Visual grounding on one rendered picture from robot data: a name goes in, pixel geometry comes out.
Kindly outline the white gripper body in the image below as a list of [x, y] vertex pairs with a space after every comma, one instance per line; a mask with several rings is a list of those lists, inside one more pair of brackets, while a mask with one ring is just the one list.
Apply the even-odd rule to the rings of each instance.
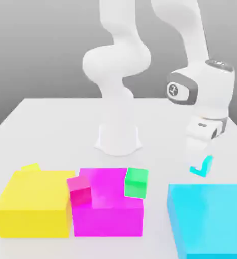
[[187, 138], [187, 161], [189, 166], [202, 168], [204, 159], [207, 157], [208, 143], [195, 139]]

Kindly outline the large magenta box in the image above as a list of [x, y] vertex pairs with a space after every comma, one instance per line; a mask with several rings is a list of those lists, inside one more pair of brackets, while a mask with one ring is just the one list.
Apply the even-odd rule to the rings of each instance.
[[143, 234], [143, 200], [124, 196], [127, 168], [81, 168], [92, 202], [72, 206], [74, 235], [138, 237]]

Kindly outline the large cyan box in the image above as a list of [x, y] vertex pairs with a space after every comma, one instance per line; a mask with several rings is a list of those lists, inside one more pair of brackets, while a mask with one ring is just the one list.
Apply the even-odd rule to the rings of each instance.
[[237, 259], [237, 184], [169, 184], [178, 259]]

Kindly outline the small pink cube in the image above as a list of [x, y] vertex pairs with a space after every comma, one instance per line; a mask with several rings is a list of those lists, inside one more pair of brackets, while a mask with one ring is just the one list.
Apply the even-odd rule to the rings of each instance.
[[71, 207], [89, 204], [92, 201], [88, 177], [77, 176], [66, 180], [70, 193]]

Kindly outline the small cyan cube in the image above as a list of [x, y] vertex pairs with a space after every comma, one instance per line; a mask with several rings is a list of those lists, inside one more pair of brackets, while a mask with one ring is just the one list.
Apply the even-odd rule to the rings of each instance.
[[202, 167], [200, 169], [197, 169], [196, 167], [191, 166], [190, 167], [190, 172], [201, 176], [201, 177], [206, 177], [206, 175], [210, 172], [211, 170], [211, 166], [212, 166], [212, 162], [213, 162], [213, 156], [212, 155], [208, 155], [203, 163], [202, 163]]

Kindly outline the small green cube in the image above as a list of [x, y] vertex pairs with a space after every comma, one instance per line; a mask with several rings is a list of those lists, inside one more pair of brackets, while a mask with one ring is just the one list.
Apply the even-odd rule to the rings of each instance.
[[125, 197], [145, 199], [148, 185], [148, 170], [129, 167], [125, 176]]

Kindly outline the small yellow cube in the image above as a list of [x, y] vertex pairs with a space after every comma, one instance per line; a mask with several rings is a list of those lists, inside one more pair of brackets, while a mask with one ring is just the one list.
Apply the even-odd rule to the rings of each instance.
[[41, 168], [38, 163], [29, 164], [21, 167], [21, 171], [24, 172], [38, 172], [41, 171]]

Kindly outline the large yellow box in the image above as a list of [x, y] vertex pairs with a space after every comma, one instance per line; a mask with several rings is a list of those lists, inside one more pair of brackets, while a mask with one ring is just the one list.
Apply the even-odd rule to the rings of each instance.
[[67, 238], [72, 170], [16, 171], [0, 196], [0, 237]]

